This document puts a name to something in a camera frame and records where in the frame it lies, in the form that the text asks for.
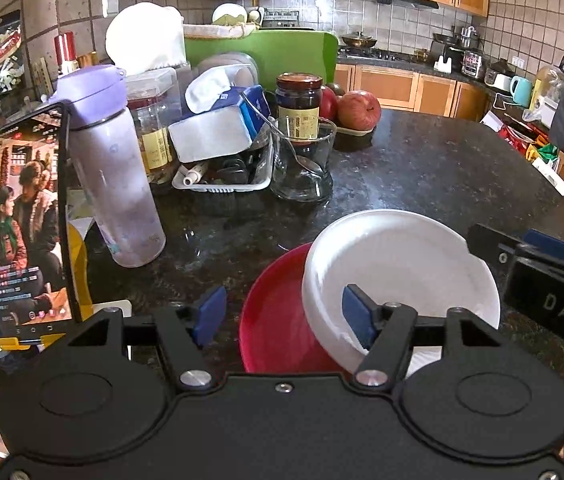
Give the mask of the white bowl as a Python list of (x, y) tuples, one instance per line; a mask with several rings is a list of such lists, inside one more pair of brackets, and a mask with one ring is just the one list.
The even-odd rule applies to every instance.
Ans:
[(353, 372), (366, 356), (342, 311), (344, 289), (358, 285), (377, 304), (399, 302), (420, 315), (462, 307), (492, 327), (500, 295), (488, 265), (456, 231), (415, 212), (364, 210), (332, 222), (309, 249), (303, 276), (305, 316), (320, 346)]

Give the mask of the magenta plastic plate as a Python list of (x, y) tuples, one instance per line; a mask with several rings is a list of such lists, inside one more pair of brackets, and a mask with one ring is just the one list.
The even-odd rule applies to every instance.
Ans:
[(311, 244), (291, 249), (261, 272), (243, 304), (239, 344), (250, 374), (338, 373), (312, 332), (302, 283)]

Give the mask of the yellow phone stand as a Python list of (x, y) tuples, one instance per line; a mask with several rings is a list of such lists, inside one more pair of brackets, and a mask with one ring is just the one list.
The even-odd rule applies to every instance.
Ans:
[[(95, 304), (90, 296), (87, 283), (87, 247), (84, 236), (93, 224), (92, 218), (82, 218), (71, 221), (67, 228), (68, 247), (70, 255), (70, 267), (73, 273), (74, 292), (83, 318), (100, 311), (120, 311), (124, 318), (132, 315), (132, 305), (127, 299)], [(51, 325), (50, 332), (41, 334), (39, 337), (29, 339), (18, 339), (17, 337), (0, 337), (0, 349), (5, 351), (24, 351), (37, 346), (39, 350), (48, 348), (67, 332), (66, 328), (58, 327), (58, 322)]]

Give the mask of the white plastic tray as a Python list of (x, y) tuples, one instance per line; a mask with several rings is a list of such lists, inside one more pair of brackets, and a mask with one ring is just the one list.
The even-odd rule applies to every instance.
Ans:
[(179, 191), (230, 194), (268, 188), (273, 152), (269, 133), (261, 133), (250, 148), (239, 154), (181, 164), (171, 186)]

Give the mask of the smartphone on yellow stand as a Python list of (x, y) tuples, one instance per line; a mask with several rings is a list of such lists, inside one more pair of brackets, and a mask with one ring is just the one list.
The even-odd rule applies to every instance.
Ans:
[(0, 338), (39, 344), (80, 320), (66, 214), (68, 105), (0, 129)]

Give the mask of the purple water bottle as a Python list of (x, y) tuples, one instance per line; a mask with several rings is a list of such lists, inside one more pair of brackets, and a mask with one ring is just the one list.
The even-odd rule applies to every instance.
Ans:
[(114, 65), (81, 68), (58, 78), (51, 100), (68, 107), (69, 158), (114, 261), (145, 266), (163, 251), (166, 236), (128, 110), (124, 72)]

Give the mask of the fruit tray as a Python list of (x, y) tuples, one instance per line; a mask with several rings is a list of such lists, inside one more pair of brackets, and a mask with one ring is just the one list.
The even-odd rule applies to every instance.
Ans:
[(357, 138), (361, 138), (362, 136), (368, 136), (371, 133), (374, 133), (375, 128), (370, 130), (356, 130), (351, 128), (346, 128), (342, 126), (337, 126), (336, 131), (338, 134), (344, 134), (345, 136), (356, 136)]

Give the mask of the blue white carton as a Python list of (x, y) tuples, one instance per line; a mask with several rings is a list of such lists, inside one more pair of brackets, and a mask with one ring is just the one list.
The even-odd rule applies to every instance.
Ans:
[(189, 113), (168, 127), (179, 162), (235, 155), (252, 146), (265, 123), (244, 101), (242, 91), (261, 114), (270, 115), (264, 89), (259, 84), (231, 88), (207, 112)]

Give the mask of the red apple right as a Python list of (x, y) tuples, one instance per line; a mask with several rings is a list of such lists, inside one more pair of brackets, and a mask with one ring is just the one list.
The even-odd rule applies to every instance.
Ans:
[(344, 128), (372, 130), (380, 121), (381, 114), (380, 102), (371, 92), (348, 91), (338, 100), (337, 120)]

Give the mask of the red apple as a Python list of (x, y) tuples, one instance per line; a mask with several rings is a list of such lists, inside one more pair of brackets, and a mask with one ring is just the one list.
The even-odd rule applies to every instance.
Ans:
[(335, 122), (338, 114), (338, 95), (328, 86), (321, 87), (319, 117)]
[(380, 121), (381, 114), (380, 102), (371, 92), (348, 91), (338, 100), (337, 120), (344, 128), (372, 130)]

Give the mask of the red apple left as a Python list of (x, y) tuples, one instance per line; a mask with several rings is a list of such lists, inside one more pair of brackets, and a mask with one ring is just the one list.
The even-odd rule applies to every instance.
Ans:
[(321, 87), (319, 117), (335, 122), (338, 114), (338, 95), (328, 86)]

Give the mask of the clear jar yellow label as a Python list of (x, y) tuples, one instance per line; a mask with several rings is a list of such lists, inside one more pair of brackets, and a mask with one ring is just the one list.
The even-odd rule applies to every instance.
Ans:
[(178, 166), (168, 133), (182, 117), (177, 73), (171, 67), (148, 70), (126, 77), (125, 85), (148, 183), (156, 190)]

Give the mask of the dark sauce jar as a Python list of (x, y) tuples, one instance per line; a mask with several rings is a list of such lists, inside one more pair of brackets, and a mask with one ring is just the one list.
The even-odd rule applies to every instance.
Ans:
[(322, 78), (314, 74), (283, 73), (276, 77), (276, 106), (280, 129), (297, 142), (316, 140)]

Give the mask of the wok on stove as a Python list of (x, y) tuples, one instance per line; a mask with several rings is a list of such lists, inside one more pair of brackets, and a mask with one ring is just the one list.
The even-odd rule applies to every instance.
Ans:
[(378, 42), (378, 40), (372, 36), (365, 35), (363, 32), (352, 32), (351, 34), (342, 35), (340, 40), (342, 40), (345, 46), (357, 49), (371, 49)]

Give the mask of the green cutting board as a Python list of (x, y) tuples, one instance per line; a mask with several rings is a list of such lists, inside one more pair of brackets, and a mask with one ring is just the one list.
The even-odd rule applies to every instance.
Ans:
[(261, 29), (244, 38), (186, 38), (186, 56), (192, 66), (224, 53), (248, 54), (257, 64), (262, 88), (276, 90), (276, 77), (283, 73), (306, 73), (332, 82), (338, 55), (337, 36), (320, 30)]

